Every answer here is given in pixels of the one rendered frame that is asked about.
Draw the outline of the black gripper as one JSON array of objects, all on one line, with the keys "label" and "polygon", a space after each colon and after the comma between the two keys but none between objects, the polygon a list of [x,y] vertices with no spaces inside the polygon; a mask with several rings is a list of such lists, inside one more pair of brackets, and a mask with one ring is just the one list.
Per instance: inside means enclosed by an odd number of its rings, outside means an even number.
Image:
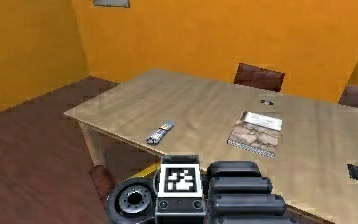
[{"label": "black gripper", "polygon": [[129,178],[106,199],[110,224],[155,224],[155,191],[150,178]]}]

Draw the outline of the dark brown wooden chair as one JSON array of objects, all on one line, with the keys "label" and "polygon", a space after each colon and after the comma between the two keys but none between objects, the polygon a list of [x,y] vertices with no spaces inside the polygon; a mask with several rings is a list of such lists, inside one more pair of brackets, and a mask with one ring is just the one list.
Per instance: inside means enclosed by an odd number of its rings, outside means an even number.
[{"label": "dark brown wooden chair", "polygon": [[285,74],[257,66],[240,63],[234,84],[280,92]]}]

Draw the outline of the grey remote control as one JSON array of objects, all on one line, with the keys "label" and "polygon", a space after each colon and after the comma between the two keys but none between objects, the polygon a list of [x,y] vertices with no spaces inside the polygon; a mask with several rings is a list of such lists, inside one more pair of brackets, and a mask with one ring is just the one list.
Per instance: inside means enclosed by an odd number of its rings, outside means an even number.
[{"label": "grey remote control", "polygon": [[166,121],[161,127],[153,132],[147,139],[149,145],[158,145],[162,138],[174,127],[173,121]]}]

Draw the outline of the light wooden table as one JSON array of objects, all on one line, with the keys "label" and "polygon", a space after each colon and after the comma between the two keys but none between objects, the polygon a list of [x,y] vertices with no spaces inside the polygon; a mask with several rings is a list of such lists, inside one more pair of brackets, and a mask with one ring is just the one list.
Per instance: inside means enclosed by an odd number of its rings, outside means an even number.
[{"label": "light wooden table", "polygon": [[[269,100],[273,105],[263,105]],[[275,158],[228,145],[243,111],[283,121]],[[152,69],[67,111],[82,128],[94,163],[104,162],[100,134],[153,153],[251,160],[291,205],[335,224],[358,224],[358,108]],[[146,139],[166,121],[174,127],[158,145]]]}]

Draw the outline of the brown cover book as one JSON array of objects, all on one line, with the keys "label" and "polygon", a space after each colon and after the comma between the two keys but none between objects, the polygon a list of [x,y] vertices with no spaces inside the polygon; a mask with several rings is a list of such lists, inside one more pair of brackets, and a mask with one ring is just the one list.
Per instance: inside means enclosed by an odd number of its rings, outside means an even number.
[{"label": "brown cover book", "polygon": [[274,113],[254,113],[243,111],[234,125],[227,143],[271,159],[281,138],[283,121]]}]

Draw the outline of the grey framed wall picture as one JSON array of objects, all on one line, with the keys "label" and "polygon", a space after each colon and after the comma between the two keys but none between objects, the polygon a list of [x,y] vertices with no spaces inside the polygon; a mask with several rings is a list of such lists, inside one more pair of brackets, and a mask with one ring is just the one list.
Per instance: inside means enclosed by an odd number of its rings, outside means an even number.
[{"label": "grey framed wall picture", "polygon": [[130,0],[93,0],[93,5],[98,7],[129,8]]}]

